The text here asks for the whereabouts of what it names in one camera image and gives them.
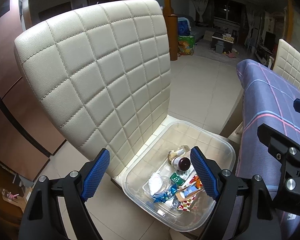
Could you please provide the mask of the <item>cream chair far middle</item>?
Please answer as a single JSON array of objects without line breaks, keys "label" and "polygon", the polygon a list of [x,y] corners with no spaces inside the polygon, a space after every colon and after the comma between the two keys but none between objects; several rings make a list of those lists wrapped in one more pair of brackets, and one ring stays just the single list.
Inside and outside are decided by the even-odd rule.
[{"label": "cream chair far middle", "polygon": [[300,53],[283,39],[278,42],[272,71],[300,91]]}]

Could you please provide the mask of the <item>clear plastic round lid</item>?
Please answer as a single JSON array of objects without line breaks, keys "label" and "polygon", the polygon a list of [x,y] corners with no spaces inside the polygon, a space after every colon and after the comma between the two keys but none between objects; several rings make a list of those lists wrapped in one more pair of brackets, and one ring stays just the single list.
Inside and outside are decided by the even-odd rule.
[{"label": "clear plastic round lid", "polygon": [[[170,180],[170,178],[167,177],[167,176],[161,176],[161,178],[162,178],[163,185],[162,185],[160,191],[158,191],[156,194],[163,193],[163,192],[167,191],[168,188],[174,184],[174,183],[172,183],[172,181]],[[147,183],[145,185],[143,185],[142,188],[143,188],[144,192],[147,195],[149,195],[150,197],[152,197],[150,195],[150,192],[149,192],[148,181],[147,181]]]}]

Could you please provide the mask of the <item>clear plastic trash bin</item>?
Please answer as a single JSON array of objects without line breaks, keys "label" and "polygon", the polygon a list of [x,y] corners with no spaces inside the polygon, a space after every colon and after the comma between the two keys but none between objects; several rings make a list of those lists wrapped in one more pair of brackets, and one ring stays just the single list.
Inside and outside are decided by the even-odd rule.
[{"label": "clear plastic trash bin", "polygon": [[215,201],[193,166],[179,170],[197,146],[220,168],[232,170],[235,151],[227,139],[182,120],[165,121],[122,175],[121,187],[136,205],[166,226],[191,232],[203,226]]}]

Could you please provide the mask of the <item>green shopping bag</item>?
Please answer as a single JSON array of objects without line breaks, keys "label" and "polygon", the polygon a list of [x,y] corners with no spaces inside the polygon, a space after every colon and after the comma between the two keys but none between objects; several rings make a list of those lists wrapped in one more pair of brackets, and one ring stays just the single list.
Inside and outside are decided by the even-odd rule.
[{"label": "green shopping bag", "polygon": [[195,38],[193,35],[178,36],[178,56],[193,55]]}]

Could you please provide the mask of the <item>white tissue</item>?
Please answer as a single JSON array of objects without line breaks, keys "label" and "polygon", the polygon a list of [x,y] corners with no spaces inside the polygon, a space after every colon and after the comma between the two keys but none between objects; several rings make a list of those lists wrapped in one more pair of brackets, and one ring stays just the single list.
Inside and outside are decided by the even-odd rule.
[{"label": "white tissue", "polygon": [[160,174],[153,173],[148,180],[148,187],[150,195],[155,195],[158,191],[160,191],[163,185],[162,178]]}]

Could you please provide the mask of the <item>blue foil wrapper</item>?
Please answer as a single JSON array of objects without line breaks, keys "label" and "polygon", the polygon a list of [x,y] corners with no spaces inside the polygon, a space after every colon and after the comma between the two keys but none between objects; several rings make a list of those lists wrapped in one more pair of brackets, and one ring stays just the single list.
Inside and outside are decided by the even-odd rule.
[{"label": "blue foil wrapper", "polygon": [[152,199],[154,200],[155,203],[165,203],[166,201],[173,199],[177,191],[178,191],[177,184],[173,184],[168,188],[167,191],[163,193],[154,194],[152,196]]}]

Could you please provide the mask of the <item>cream chair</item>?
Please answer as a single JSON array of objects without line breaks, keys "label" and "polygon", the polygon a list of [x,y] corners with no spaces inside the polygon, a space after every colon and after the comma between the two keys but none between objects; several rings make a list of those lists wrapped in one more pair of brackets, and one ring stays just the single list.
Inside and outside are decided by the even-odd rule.
[{"label": "cream chair", "polygon": [[168,115],[168,36],[155,0],[122,0],[54,16],[14,41],[18,67],[48,118],[87,159],[110,153],[107,174],[142,189],[169,150],[198,146],[221,168],[225,138]]},{"label": "cream chair", "polygon": [[300,91],[300,53],[283,39],[278,42],[272,71]]}]

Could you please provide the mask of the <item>red gold checkered wrapper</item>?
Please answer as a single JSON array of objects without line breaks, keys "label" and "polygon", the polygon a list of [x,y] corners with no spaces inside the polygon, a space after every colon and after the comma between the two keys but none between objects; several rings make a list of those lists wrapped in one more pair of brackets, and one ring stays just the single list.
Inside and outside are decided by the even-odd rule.
[{"label": "red gold checkered wrapper", "polygon": [[[187,186],[183,186],[183,187],[179,187],[178,190],[182,189],[182,188],[185,188],[185,187],[188,187],[189,185],[192,185],[192,184],[195,184],[197,188],[201,188],[203,189],[203,185],[202,185],[202,182],[200,181],[198,175],[195,175],[189,182],[189,184]],[[187,201],[184,201],[184,202],[180,202],[180,206],[179,206],[179,211],[187,211],[187,212],[190,212],[190,206],[191,204],[193,203],[196,195],[194,195],[192,198],[190,198],[189,200]]]}]

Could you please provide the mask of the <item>cream chair left side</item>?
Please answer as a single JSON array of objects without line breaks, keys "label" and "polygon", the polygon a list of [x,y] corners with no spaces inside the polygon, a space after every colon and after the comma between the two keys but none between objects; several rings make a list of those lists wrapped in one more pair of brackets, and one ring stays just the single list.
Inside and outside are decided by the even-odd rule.
[{"label": "cream chair left side", "polygon": [[122,0],[54,16],[14,41],[18,67],[48,118],[87,159],[110,153],[107,174],[142,189],[169,150],[198,146],[221,168],[225,138],[168,115],[168,36],[155,0]]}]

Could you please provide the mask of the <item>brown medicine bottle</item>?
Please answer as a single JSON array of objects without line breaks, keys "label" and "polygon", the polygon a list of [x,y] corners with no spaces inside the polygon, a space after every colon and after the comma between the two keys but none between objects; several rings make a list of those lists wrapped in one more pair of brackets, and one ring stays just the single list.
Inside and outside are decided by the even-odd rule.
[{"label": "brown medicine bottle", "polygon": [[187,171],[191,166],[191,161],[188,157],[175,157],[171,160],[171,165],[179,171]]}]

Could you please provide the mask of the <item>torn blue white carton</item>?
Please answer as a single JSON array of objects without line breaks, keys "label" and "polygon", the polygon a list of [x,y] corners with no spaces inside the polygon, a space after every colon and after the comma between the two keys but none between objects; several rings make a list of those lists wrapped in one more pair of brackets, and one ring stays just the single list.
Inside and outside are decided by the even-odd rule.
[{"label": "torn blue white carton", "polygon": [[189,185],[188,187],[178,190],[175,195],[179,202],[184,202],[192,198],[199,192],[202,192],[203,189],[197,188],[195,184]]}]

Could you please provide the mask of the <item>coffee table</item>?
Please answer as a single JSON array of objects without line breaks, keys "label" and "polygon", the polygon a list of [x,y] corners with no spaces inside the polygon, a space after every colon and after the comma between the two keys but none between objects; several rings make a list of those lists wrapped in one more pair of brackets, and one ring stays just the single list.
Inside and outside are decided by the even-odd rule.
[{"label": "coffee table", "polygon": [[232,52],[233,42],[223,39],[220,33],[213,33],[210,48],[214,49],[216,53],[223,54]]}]

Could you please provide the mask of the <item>green white tissue pack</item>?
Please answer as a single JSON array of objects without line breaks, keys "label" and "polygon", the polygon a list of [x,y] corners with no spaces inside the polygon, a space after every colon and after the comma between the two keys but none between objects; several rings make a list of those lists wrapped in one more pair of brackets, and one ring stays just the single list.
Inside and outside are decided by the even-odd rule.
[{"label": "green white tissue pack", "polygon": [[193,171],[190,172],[181,172],[181,171],[175,171],[171,174],[170,180],[177,184],[178,186],[182,186],[186,183],[186,181],[190,178],[190,175],[193,174]]}]

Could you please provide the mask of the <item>silver pill blister pack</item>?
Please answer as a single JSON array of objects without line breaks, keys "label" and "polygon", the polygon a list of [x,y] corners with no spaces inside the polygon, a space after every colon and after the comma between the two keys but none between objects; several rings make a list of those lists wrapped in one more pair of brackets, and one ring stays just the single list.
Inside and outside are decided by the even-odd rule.
[{"label": "silver pill blister pack", "polygon": [[172,209],[179,209],[179,206],[180,206],[179,200],[177,199],[177,197],[174,197],[173,202],[171,204],[171,208]]}]

